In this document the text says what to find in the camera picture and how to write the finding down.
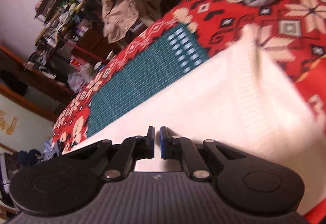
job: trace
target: red fabric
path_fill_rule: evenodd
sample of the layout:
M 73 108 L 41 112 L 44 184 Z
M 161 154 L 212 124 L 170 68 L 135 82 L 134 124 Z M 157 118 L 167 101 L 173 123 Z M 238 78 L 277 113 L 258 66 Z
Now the red fabric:
M 247 7 L 242 0 L 185 0 L 154 23 L 113 59 L 60 115 L 53 140 L 67 150 L 87 138 L 92 95 L 131 59 L 177 22 L 187 24 L 209 57 L 226 49 L 248 24 L 259 27 L 258 44 L 274 58 L 318 115 L 325 114 L 326 0 L 278 0 L 267 7 Z M 316 223 L 324 201 L 307 219 Z

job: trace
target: white wall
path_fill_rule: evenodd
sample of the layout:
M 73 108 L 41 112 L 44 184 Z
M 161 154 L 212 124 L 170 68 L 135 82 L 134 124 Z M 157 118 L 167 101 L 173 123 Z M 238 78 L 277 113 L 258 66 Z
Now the white wall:
M 43 23 L 34 20 L 38 1 L 0 0 L 0 43 L 22 59 L 36 51 L 34 41 L 43 28 Z
M 53 122 L 30 112 L 29 110 L 0 95 L 0 110 L 6 114 L 4 120 L 12 123 L 17 117 L 17 123 L 11 135 L 0 128 L 0 142 L 16 151 L 37 149 L 44 150 L 44 141 L 52 136 Z

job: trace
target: green cutting mat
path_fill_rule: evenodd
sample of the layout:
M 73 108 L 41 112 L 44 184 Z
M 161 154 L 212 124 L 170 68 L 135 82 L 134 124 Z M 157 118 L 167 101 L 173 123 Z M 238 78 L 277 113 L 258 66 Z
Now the green cutting mat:
M 94 94 L 88 137 L 206 60 L 206 51 L 186 26 L 179 24 L 170 29 Z

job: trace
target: white cloth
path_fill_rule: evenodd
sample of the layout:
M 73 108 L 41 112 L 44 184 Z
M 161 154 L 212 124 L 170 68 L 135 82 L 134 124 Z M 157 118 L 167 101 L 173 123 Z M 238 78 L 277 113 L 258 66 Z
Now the white cloth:
M 283 70 L 255 45 L 256 27 L 183 78 L 77 145 L 113 144 L 162 126 L 202 143 L 215 139 L 296 171 L 305 183 L 298 212 L 326 197 L 326 144 L 310 107 Z M 175 162 L 140 160 L 137 171 L 175 170 Z

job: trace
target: yellow drawing on wall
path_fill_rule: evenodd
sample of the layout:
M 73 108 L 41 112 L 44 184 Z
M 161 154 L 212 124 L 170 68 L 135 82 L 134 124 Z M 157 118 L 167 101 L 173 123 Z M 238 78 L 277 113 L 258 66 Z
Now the yellow drawing on wall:
M 14 117 L 10 124 L 4 120 L 5 115 L 6 113 L 0 110 L 0 129 L 2 129 L 7 135 L 11 135 L 15 130 L 18 118 Z

